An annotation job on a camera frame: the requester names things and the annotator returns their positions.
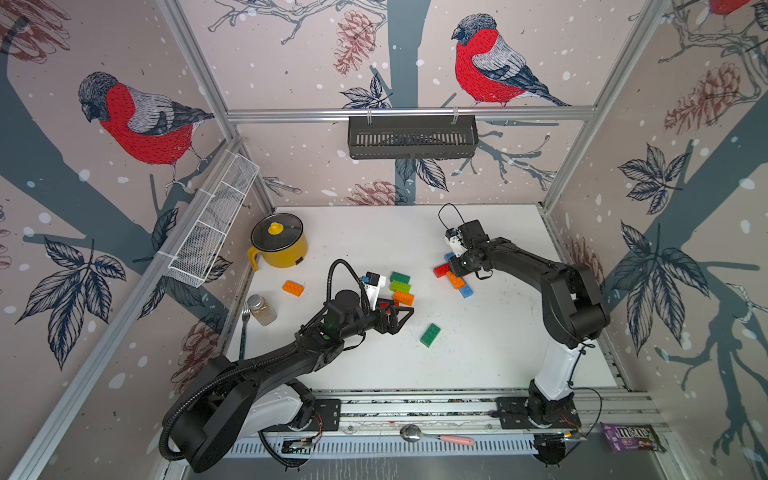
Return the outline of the lime green lego brick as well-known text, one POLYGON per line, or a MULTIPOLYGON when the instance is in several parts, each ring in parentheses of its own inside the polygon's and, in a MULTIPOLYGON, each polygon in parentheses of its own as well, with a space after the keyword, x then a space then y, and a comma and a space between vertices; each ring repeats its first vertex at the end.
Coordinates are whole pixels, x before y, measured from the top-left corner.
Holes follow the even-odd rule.
POLYGON ((411 286, 406 284, 406 283, 399 282, 399 281, 391 281, 389 288, 393 292, 400 292, 400 293, 404 293, 404 294, 409 294, 411 286))

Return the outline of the dark green lego brick top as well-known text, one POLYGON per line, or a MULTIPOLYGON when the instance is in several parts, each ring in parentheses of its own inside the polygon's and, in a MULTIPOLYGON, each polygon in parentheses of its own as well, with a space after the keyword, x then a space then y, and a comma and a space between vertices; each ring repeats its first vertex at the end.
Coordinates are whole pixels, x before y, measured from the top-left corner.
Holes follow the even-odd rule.
POLYGON ((390 280, 392 282, 400 282, 400 283, 403 283, 403 284, 409 284, 410 283, 410 276, 393 271, 391 273, 391 275, 390 275, 390 280))

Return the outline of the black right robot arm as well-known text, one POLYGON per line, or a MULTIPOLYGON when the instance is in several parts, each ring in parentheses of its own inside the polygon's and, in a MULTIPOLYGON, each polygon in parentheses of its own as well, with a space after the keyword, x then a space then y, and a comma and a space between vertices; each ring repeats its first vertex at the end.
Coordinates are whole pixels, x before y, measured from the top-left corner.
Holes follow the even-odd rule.
POLYGON ((542 366, 530 382, 529 420, 548 427, 574 409, 573 374, 582 352, 596 345, 610 315, 594 272, 583 263, 566 264, 490 238, 477 220, 445 233, 457 277, 481 271, 507 273, 541 294, 543 325, 550 336, 542 366))

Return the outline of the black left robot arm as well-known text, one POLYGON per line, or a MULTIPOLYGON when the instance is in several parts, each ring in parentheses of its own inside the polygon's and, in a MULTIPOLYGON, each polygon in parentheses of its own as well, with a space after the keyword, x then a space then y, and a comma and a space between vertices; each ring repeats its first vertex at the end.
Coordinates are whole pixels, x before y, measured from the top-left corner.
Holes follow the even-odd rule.
POLYGON ((250 359, 210 359, 163 418, 158 440, 168 461, 185 460, 201 473, 218 463, 237 441, 253 403, 281 385, 318 371, 369 330, 395 335, 414 314, 393 300, 370 301, 365 284, 344 259, 329 267, 323 307, 294 340, 250 359))

